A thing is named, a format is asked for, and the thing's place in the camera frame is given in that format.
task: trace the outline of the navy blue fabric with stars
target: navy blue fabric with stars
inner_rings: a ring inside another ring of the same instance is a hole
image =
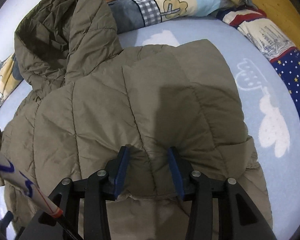
[[[300,50],[290,48],[271,64],[286,84],[300,118]]]

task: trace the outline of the silver bolt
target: silver bolt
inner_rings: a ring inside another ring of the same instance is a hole
[[[103,177],[103,176],[105,176],[106,174],[107,174],[107,172],[106,172],[105,170],[100,170],[100,171],[97,172],[97,175],[98,175],[99,177]]]
[[[62,180],[61,183],[62,183],[63,185],[68,185],[70,182],[71,182],[71,179],[65,178],[65,179]]]
[[[228,183],[231,184],[231,185],[234,185],[234,184],[237,183],[237,181],[234,178],[229,178]]]
[[[200,177],[201,176],[201,172],[200,171],[192,171],[191,174],[194,177]]]

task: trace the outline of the beige fabric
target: beige fabric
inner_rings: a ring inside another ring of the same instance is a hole
[[[125,189],[107,206],[112,239],[184,239],[189,203],[175,200],[167,164],[176,146],[207,176],[239,179],[272,224],[234,79],[209,41],[122,50],[104,0],[43,0],[17,28],[15,50],[34,91],[1,151],[45,194],[64,177],[104,168],[128,145]],[[6,201],[17,227],[36,211],[12,186]]]

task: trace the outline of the yellow surface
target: yellow surface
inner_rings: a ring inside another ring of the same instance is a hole
[[[300,49],[300,15],[289,0],[252,0]]]

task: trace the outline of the gingham pattern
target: gingham pattern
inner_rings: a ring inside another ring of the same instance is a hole
[[[139,6],[145,26],[162,22],[160,10],[155,0],[134,0]]]

